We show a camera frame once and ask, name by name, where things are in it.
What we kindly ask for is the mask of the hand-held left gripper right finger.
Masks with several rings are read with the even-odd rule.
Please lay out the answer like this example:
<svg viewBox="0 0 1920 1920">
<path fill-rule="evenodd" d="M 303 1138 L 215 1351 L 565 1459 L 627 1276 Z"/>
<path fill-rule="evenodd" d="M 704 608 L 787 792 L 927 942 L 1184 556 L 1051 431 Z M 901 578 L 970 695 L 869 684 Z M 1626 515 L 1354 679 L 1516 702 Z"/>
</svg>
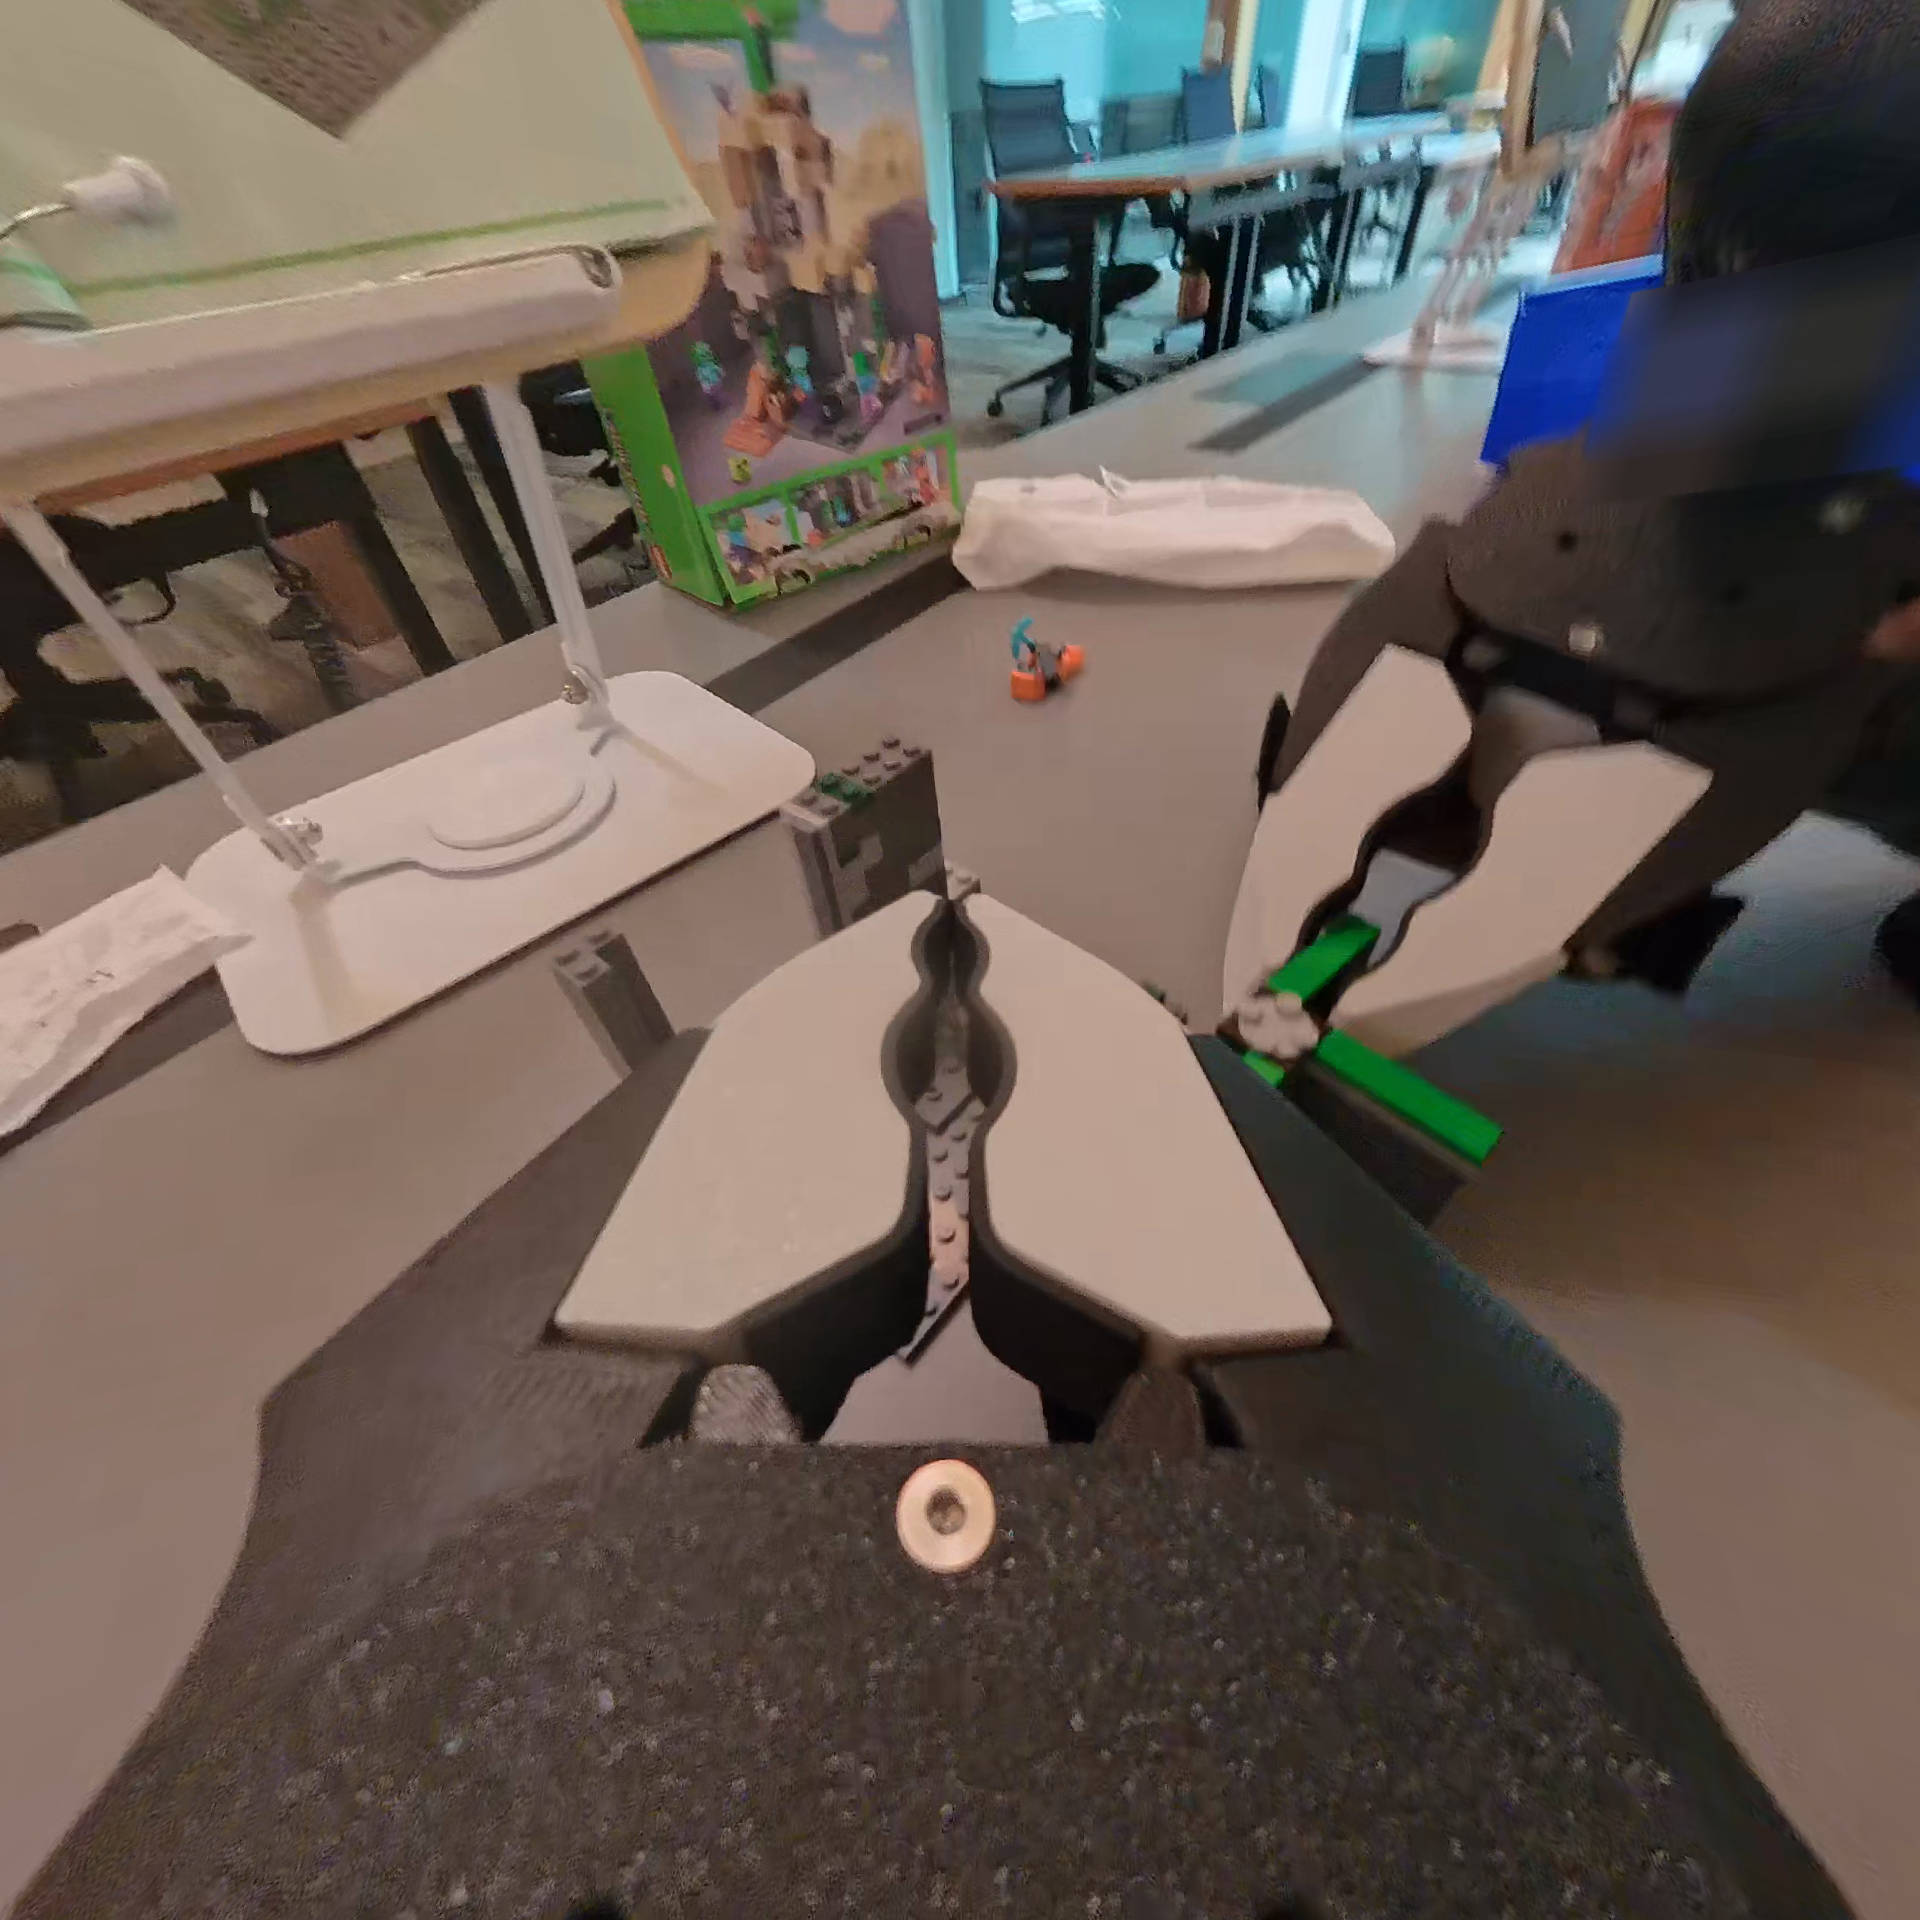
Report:
<svg viewBox="0 0 1920 1920">
<path fill-rule="evenodd" d="M 1331 1311 L 1177 1018 L 1005 903 L 964 918 L 1003 1058 L 971 1162 L 991 1249 L 1183 1360 L 1324 1347 Z"/>
</svg>

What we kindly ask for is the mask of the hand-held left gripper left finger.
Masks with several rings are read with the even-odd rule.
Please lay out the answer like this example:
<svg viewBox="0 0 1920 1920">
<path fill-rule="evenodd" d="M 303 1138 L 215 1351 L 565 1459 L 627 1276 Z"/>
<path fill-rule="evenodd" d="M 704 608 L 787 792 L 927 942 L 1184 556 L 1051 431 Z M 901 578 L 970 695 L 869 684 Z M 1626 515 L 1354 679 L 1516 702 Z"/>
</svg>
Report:
<svg viewBox="0 0 1920 1920">
<path fill-rule="evenodd" d="M 901 1351 L 928 1297 L 946 910 L 907 894 L 714 1022 L 553 1331 L 701 1359 Z"/>
</svg>

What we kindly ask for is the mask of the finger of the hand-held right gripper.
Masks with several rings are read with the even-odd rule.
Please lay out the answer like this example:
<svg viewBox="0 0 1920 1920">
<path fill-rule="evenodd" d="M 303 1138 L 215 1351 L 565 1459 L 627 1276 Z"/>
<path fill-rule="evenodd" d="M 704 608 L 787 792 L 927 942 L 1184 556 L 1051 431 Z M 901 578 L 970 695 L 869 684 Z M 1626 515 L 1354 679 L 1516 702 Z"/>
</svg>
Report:
<svg viewBox="0 0 1920 1920">
<path fill-rule="evenodd" d="M 1307 1050 L 1307 1014 L 1272 976 L 1315 915 L 1362 883 L 1381 844 L 1449 875 L 1482 851 L 1472 796 L 1477 690 L 1457 665 L 1391 646 L 1265 796 L 1223 955 L 1223 1036 L 1239 1050 Z"/>
<path fill-rule="evenodd" d="M 1329 1032 L 1402 1058 L 1557 976 L 1576 936 L 1709 785 L 1703 767 L 1644 740 L 1528 760 L 1469 868 L 1407 913 Z"/>
</svg>

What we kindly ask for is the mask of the long dark grey plate brick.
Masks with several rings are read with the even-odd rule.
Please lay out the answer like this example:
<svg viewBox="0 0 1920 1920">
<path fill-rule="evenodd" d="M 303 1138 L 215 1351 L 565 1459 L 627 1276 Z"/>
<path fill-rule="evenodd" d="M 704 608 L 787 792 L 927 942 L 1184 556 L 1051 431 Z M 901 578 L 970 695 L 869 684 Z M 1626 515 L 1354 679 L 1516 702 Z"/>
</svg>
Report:
<svg viewBox="0 0 1920 1920">
<path fill-rule="evenodd" d="M 928 1282 L 919 1326 L 898 1351 L 907 1368 L 970 1295 L 971 1144 L 985 1108 L 970 1082 L 970 1014 L 952 995 L 935 1018 L 930 1079 L 917 1114 L 928 1174 Z"/>
</svg>

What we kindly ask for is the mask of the grey green brick wall assembly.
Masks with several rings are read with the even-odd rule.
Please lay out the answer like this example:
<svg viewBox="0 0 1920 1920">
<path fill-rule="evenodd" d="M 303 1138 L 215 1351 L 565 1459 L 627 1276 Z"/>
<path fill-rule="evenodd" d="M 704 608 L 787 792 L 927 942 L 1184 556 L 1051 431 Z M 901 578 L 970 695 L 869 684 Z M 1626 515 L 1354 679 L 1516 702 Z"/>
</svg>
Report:
<svg viewBox="0 0 1920 1920">
<path fill-rule="evenodd" d="M 1381 932 L 1338 915 L 1229 1008 L 1217 1036 L 1417 1223 L 1431 1227 L 1498 1153 L 1504 1128 L 1332 1024 Z"/>
</svg>

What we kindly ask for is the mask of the grey brick baseplate build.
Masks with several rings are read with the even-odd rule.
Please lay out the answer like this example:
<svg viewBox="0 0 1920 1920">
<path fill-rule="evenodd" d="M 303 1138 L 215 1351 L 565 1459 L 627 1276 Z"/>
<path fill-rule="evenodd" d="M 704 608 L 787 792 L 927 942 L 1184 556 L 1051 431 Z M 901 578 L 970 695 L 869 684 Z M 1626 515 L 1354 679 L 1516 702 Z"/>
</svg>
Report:
<svg viewBox="0 0 1920 1920">
<path fill-rule="evenodd" d="M 930 748 L 898 735 L 828 764 L 779 811 L 819 936 L 832 938 L 907 894 L 967 898 L 978 881 L 945 852 Z M 553 971 L 616 1075 L 677 1036 L 624 932 L 592 929 L 560 950 Z"/>
</svg>

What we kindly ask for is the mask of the pale green instruction booklet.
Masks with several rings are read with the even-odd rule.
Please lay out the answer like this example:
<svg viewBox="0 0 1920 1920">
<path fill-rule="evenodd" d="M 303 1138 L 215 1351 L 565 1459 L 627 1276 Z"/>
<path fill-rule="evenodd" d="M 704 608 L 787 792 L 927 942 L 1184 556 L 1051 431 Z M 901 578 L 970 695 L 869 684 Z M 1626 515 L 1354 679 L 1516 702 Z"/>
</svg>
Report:
<svg viewBox="0 0 1920 1920">
<path fill-rule="evenodd" d="M 114 160 L 155 225 L 19 235 L 100 328 L 712 225 L 602 3 L 4 3 L 4 216 Z"/>
</svg>

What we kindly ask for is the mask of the blue plastic bin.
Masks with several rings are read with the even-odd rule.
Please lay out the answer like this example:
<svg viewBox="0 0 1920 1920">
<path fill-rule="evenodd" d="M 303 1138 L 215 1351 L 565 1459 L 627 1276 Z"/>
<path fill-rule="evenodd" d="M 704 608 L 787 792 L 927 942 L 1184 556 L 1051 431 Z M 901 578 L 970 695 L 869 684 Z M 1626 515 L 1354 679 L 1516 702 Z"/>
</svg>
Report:
<svg viewBox="0 0 1920 1920">
<path fill-rule="evenodd" d="M 1501 468 L 1532 444 L 1560 442 L 1593 414 L 1628 307 L 1663 283 L 1660 257 L 1557 272 L 1525 290 L 1479 462 Z"/>
</svg>

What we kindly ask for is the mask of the white paper bag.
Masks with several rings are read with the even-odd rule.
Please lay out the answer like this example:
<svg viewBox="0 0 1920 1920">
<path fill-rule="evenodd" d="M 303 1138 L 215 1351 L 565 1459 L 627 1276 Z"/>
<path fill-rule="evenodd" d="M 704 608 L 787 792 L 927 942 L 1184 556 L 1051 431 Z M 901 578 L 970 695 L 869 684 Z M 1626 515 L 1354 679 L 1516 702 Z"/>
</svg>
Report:
<svg viewBox="0 0 1920 1920">
<path fill-rule="evenodd" d="M 1060 570 L 1192 593 L 1359 585 L 1399 556 L 1354 492 L 1114 471 L 981 481 L 952 562 L 981 593 Z"/>
</svg>

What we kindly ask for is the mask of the white book stand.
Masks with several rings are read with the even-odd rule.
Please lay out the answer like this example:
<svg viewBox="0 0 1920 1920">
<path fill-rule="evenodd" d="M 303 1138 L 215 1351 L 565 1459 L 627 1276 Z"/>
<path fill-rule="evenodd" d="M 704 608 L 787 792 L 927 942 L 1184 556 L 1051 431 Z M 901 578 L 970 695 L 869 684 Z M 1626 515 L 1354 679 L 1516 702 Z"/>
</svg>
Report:
<svg viewBox="0 0 1920 1920">
<path fill-rule="evenodd" d="M 1500 272 L 1528 214 L 1504 160 L 1488 160 L 1474 177 L 1458 166 L 1457 182 L 1472 184 L 1467 216 L 1455 233 L 1437 275 L 1415 321 L 1402 331 L 1362 351 L 1367 369 L 1491 371 L 1500 339 L 1479 326 L 1482 310 L 1498 290 Z"/>
<path fill-rule="evenodd" d="M 303 1058 L 490 971 L 779 814 L 813 780 L 799 743 L 687 678 L 611 675 L 516 379 L 611 345 L 621 267 L 548 246 L 185 319 L 4 343 L 4 527 L 151 700 L 239 832 L 185 888 L 242 930 L 220 960 L 244 1040 Z M 212 452 L 215 426 L 320 416 L 351 386 L 483 384 L 560 638 L 560 698 L 299 810 L 257 800 L 39 511 L 53 467 L 107 468 L 112 435 Z"/>
</svg>

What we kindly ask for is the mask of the long wood-edged office table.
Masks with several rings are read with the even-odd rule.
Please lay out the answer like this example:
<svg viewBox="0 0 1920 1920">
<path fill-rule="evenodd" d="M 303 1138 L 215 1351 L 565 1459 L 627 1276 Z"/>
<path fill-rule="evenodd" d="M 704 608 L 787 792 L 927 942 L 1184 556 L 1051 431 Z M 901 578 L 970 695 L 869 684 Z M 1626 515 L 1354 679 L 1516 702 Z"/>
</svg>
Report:
<svg viewBox="0 0 1920 1920">
<path fill-rule="evenodd" d="M 1327 257 L 1309 303 L 1309 311 L 1322 315 L 1348 290 L 1367 196 L 1408 184 L 1408 217 L 1387 276 L 1397 283 L 1408 275 L 1436 178 L 1495 155 L 1493 132 L 1455 132 L 1442 115 L 1399 115 L 1039 168 L 993 177 L 987 193 L 999 210 L 1020 209 L 1028 217 L 1068 225 L 1066 394 L 1068 411 L 1076 416 L 1098 402 L 1105 239 L 1129 207 L 1177 201 L 1188 235 L 1225 233 L 1225 279 L 1211 290 L 1205 315 L 1202 358 L 1215 358 L 1237 347 L 1247 331 L 1265 223 L 1284 210 L 1329 209 Z"/>
</svg>

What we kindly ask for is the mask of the printed white paper leaflet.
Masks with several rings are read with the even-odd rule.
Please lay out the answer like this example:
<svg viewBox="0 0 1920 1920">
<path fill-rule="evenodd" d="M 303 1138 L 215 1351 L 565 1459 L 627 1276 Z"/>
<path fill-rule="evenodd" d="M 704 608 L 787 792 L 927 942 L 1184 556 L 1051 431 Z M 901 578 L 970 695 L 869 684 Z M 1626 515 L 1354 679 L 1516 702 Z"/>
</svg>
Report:
<svg viewBox="0 0 1920 1920">
<path fill-rule="evenodd" d="M 136 1024 L 250 944 L 157 868 L 2 958 L 2 1135 L 35 1120 Z"/>
</svg>

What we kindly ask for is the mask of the green toy box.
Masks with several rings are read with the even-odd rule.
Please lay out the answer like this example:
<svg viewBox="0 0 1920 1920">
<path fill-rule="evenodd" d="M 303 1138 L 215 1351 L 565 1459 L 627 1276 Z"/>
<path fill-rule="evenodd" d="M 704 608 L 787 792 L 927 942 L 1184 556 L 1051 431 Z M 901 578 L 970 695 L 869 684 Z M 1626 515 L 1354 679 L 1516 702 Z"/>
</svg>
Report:
<svg viewBox="0 0 1920 1920">
<path fill-rule="evenodd" d="M 898 3 L 627 6 L 708 209 L 688 313 L 583 364 L 665 587 L 738 610 L 962 520 Z"/>
</svg>

